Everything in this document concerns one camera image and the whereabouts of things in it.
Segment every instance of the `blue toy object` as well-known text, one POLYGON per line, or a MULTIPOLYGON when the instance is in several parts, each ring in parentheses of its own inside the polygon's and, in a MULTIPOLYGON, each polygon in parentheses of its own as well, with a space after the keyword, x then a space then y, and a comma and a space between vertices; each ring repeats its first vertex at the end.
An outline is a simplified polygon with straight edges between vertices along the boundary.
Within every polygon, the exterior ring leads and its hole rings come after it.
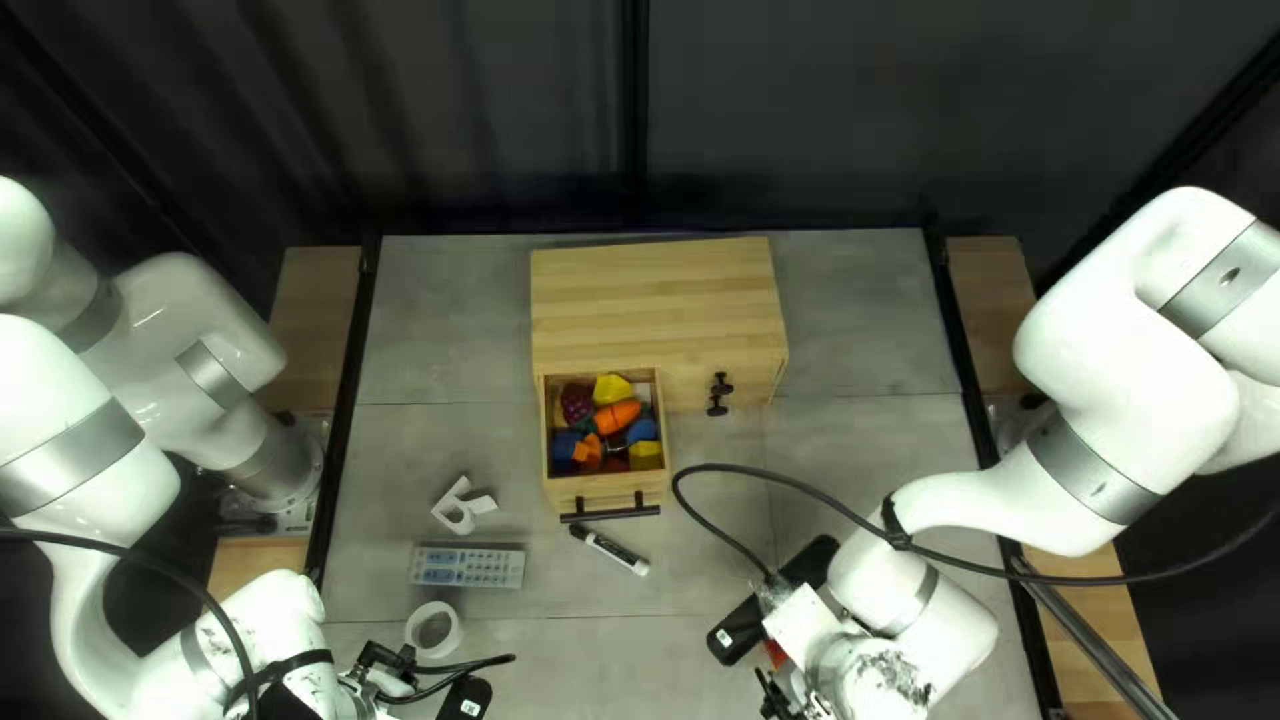
POLYGON ((573 471, 573 448, 581 442, 582 433, 559 430, 552 438, 552 468, 557 473, 573 471))
POLYGON ((643 439, 658 439, 658 424, 652 418, 640 418, 627 428, 627 446, 643 439))

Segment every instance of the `black curtain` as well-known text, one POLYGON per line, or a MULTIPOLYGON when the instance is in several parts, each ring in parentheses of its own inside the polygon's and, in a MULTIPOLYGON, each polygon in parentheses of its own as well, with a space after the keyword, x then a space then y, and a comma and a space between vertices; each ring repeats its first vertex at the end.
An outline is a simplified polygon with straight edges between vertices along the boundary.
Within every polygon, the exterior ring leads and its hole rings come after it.
POLYGON ((8 6, 161 195, 156 243, 261 310, 284 247, 365 227, 911 224, 922 199, 1038 277, 1280 27, 1190 0, 8 6))

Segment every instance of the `black cable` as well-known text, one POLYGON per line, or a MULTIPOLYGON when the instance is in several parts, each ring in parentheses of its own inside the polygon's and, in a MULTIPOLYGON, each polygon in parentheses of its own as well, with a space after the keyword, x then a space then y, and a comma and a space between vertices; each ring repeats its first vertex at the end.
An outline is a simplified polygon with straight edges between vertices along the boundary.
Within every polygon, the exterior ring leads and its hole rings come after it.
MULTIPOLYGON (((861 515, 854 512, 835 497, 831 497, 829 495, 822 492, 820 489, 808 483, 800 482, 795 478, 783 475, 781 473, 762 470, 759 468, 749 468, 746 465, 732 465, 727 462, 704 462, 701 465, 690 465, 689 468, 685 468, 684 470, 676 473, 676 475, 671 478, 671 492, 676 496, 676 502, 678 502, 680 506, 684 507, 686 512, 689 512, 690 518, 692 518, 695 523, 698 523, 703 528, 707 528, 707 530, 709 530, 713 536, 721 538, 722 541, 728 543, 730 547, 745 555, 746 559, 750 560, 753 565, 755 565, 756 568, 760 569, 762 573, 764 573, 765 579, 772 578, 773 573, 769 571, 769 569, 764 565, 764 562, 760 561, 759 557, 755 556, 755 553, 753 553, 750 550, 744 547, 733 538, 728 537, 723 530, 713 525, 705 518, 699 515, 698 511, 695 511, 692 507, 689 506, 689 501, 686 501, 684 493, 680 492, 680 480, 695 473, 736 473, 740 475, 750 475, 753 478, 759 478, 762 480, 768 480, 771 483, 787 486, 828 505, 845 518, 849 518, 850 520, 856 523, 864 530, 872 533, 873 536, 878 537, 884 542, 890 542, 888 533, 886 533, 883 529, 877 527, 867 518, 863 518, 861 515)), ((1210 552, 1206 552, 1204 555, 1201 555, 1199 557, 1194 557, 1185 562, 1179 562, 1176 565, 1171 565, 1161 570, 1152 570, 1149 573, 1138 573, 1135 575, 1110 575, 1102 578, 1073 578, 1065 575, 1039 575, 1039 574, 1024 575, 1021 573, 1010 573, 1002 568, 992 568, 989 565, 972 562, 969 560, 954 557, 951 555, 946 555, 936 550, 920 547, 915 544, 914 541, 908 541, 904 544, 904 550, 910 550, 911 552, 915 552, 922 557, 928 557, 929 560, 934 560, 945 565, 960 568, 961 570, 969 570, 970 573, 978 573, 982 575, 989 575, 992 578, 1001 578, 1005 580, 1014 580, 1019 583, 1039 583, 1046 585, 1073 585, 1073 587, 1124 585, 1133 583, 1144 583, 1149 580, 1161 580, 1165 578, 1171 578, 1174 575, 1180 575, 1183 573, 1187 573, 1188 570, 1199 568, 1201 565, 1207 565, 1222 557, 1224 555, 1228 555, 1229 552, 1234 551, 1235 548, 1240 547, 1248 541, 1253 539, 1254 536, 1262 532, 1262 529, 1271 523, 1271 520, 1276 516, 1277 512, 1280 512, 1280 507, 1271 506, 1260 520, 1254 521, 1252 525, 1245 528, 1242 533, 1239 533, 1226 543, 1211 550, 1210 552)))
MULTIPOLYGON (((241 674, 244 678, 253 676, 253 664, 248 659, 248 650, 244 647, 244 641, 241 639, 239 633, 236 632, 236 625, 232 624, 232 619, 223 610, 223 606, 214 600, 214 596, 209 594, 209 591, 204 585, 197 583, 193 578, 178 570, 170 568, 165 562, 145 555, 136 550, 129 550, 127 547, 120 547, 118 544, 111 544, 96 539, 82 538, 78 536, 68 536, 63 533, 49 533, 45 530, 28 530, 24 528, 0 528, 0 539, 18 541, 27 539, 35 542, 49 542, 54 544, 67 544, 72 547, 79 547, 83 550, 96 550, 97 552, 105 552, 106 555, 114 555, 122 560, 132 562, 134 565, 141 565, 150 570, 155 570, 161 575, 169 578, 170 580, 182 585, 186 591, 191 592, 209 607, 209 614, 218 620, 218 624, 223 626, 227 633, 227 638, 230 639, 232 650, 236 651, 236 659, 239 660, 241 674)), ((252 720, 257 719, 257 688, 253 692, 246 693, 244 700, 248 702, 248 717, 252 720)))
POLYGON ((463 675, 470 675, 470 674, 471 674, 471 670, 462 670, 461 673, 454 673, 454 674, 449 675, 448 678, 440 680, 439 683, 435 683, 434 685, 426 688, 425 691, 417 691, 413 694, 396 697, 396 696, 389 696, 389 694, 379 691, 378 694, 374 696, 374 697, 379 702, 385 702, 387 705, 408 705, 411 702, 417 702, 420 700, 426 700, 426 698, 431 697, 433 694, 440 692, 442 689, 452 685, 457 679, 462 678, 463 675))
POLYGON ((481 660, 468 660, 466 662, 456 662, 453 665, 415 665, 412 670, 417 675, 444 675, 458 670, 475 671, 481 667, 493 667, 494 665, 506 665, 515 661, 516 656, 508 652, 506 655, 495 655, 481 660))
POLYGON ((444 675, 445 673, 453 673, 453 674, 426 689, 417 691, 413 694, 397 697, 379 692, 375 697, 379 702, 385 702, 387 705, 408 705, 411 702, 417 702, 420 700, 431 697, 433 694, 440 692, 445 687, 452 685, 460 678, 470 675, 476 670, 484 667, 493 667, 494 665, 506 665, 508 662, 515 662, 515 661, 516 656, 508 652, 506 655, 495 655, 493 657, 484 657, 481 660, 468 660, 466 662, 456 662, 453 665, 434 665, 434 666, 415 665, 412 670, 419 675, 444 675))

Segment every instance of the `drawer handle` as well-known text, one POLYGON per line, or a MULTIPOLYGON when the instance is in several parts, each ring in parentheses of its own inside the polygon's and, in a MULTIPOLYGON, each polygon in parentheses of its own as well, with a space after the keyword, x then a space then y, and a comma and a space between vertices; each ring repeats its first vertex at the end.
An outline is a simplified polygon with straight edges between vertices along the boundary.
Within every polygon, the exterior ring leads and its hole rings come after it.
POLYGON ((721 370, 719 373, 716 373, 716 384, 712 386, 712 395, 732 395, 733 393, 733 386, 731 386, 731 384, 728 384, 728 383, 724 382, 724 377, 726 375, 728 375, 728 373, 726 373, 723 370, 721 370))
POLYGON ((708 415, 710 415, 712 418, 721 418, 723 415, 728 415, 728 407, 724 407, 723 405, 719 404, 718 395, 713 395, 708 400, 712 401, 712 406, 707 409, 708 415))
POLYGON ((609 510, 586 510, 586 500, 581 495, 573 498, 576 512, 561 512, 561 523, 579 523, 582 520, 612 520, 617 518, 644 518, 645 515, 662 514, 660 505, 645 505, 644 491, 637 489, 635 507, 613 507, 609 510))

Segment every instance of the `black knob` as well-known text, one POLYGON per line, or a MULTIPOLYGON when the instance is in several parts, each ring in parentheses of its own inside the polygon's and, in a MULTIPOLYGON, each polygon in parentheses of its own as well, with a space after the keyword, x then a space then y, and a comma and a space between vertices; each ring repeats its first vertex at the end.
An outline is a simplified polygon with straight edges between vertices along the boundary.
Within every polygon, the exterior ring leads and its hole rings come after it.
POLYGON ((712 395, 730 395, 733 392, 733 386, 724 382, 724 375, 728 373, 716 373, 716 384, 712 386, 712 395))
POLYGON ((721 415, 728 415, 728 407, 719 404, 719 396, 710 396, 712 406, 707 409, 707 414, 712 418, 719 418, 721 415))

